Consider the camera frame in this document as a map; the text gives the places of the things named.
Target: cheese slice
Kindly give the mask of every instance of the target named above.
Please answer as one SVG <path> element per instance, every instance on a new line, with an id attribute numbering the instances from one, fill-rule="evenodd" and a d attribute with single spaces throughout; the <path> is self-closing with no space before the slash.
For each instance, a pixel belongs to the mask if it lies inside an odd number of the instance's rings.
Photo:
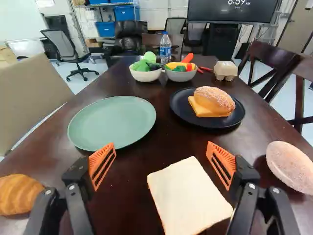
<path id="1" fill-rule="evenodd" d="M 231 217 L 225 200 L 195 157 L 147 177 L 166 235 L 196 235 Z"/>
<path id="2" fill-rule="evenodd" d="M 228 114 L 217 114 L 217 113 L 214 113 L 212 112 L 209 108 L 206 108 L 206 107 L 203 107 L 201 105 L 199 105 L 196 101 L 195 101 L 195 98 L 193 96 L 189 96 L 188 97 L 188 101 L 189 101 L 189 104 L 191 105 L 191 107 L 193 108 L 193 110 L 195 111 L 196 113 L 196 116 L 199 117 L 199 118 L 220 118 L 220 117 L 228 117 L 230 113 Z"/>

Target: water bottle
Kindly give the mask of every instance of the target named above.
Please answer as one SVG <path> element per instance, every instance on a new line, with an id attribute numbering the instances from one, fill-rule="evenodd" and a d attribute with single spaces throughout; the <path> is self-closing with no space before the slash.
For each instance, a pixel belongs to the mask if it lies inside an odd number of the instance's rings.
<path id="1" fill-rule="evenodd" d="M 167 32 L 163 32 L 163 37 L 160 42 L 160 56 L 161 56 L 161 65 L 164 67 L 167 63 L 171 62 L 172 55 L 172 43 L 168 36 Z"/>

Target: television screen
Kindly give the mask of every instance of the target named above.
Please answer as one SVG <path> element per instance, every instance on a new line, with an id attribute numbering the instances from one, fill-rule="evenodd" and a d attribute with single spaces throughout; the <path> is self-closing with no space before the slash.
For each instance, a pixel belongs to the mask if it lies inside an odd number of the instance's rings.
<path id="1" fill-rule="evenodd" d="M 270 23 L 278 0 L 189 0 L 190 22 Z"/>

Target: green plate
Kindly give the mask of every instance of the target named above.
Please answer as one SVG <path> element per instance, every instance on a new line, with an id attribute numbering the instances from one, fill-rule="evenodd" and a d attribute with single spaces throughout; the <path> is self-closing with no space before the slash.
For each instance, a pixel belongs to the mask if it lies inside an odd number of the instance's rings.
<path id="1" fill-rule="evenodd" d="M 148 101 L 134 96 L 116 96 L 95 102 L 71 120 L 68 138 L 75 146 L 96 151 L 113 142 L 116 149 L 144 137 L 156 121 L 156 110 Z"/>

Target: pink bun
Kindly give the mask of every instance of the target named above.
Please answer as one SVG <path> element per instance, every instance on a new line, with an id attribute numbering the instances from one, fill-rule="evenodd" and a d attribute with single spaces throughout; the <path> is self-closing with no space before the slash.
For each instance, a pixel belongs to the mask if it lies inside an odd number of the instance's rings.
<path id="1" fill-rule="evenodd" d="M 313 162 L 300 149 L 274 141 L 268 145 L 266 161 L 273 174 L 286 185 L 313 195 Z"/>

